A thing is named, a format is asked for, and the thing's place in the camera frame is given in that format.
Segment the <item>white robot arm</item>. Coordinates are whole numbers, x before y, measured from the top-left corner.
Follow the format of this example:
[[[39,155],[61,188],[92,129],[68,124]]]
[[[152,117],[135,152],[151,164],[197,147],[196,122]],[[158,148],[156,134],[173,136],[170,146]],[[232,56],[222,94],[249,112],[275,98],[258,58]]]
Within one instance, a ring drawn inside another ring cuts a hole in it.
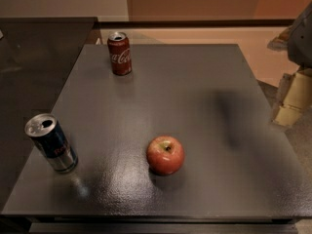
[[[312,2],[267,48],[286,51],[298,65],[294,74],[283,74],[272,109],[271,122],[290,128],[312,105]]]

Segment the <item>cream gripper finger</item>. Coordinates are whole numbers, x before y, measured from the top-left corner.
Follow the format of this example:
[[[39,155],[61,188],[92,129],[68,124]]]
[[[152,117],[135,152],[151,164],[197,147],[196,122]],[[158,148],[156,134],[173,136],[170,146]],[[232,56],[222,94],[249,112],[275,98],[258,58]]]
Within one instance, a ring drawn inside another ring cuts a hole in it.
[[[273,105],[272,122],[291,127],[312,105],[312,69],[300,67],[280,80]]]

